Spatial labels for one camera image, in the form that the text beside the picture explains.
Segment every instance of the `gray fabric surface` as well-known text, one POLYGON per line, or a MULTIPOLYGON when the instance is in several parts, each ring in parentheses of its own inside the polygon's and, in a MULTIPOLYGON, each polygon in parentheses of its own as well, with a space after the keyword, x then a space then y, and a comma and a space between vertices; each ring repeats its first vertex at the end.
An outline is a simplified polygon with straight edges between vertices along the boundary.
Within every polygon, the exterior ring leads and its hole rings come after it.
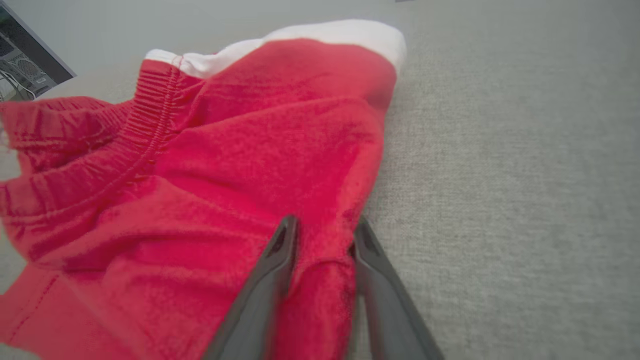
MULTIPOLYGON (((365 214, 447 358, 640 358, 640 3, 394 6, 367 13, 409 57, 365 214)), ((45 96, 122 101, 137 68, 45 96)))

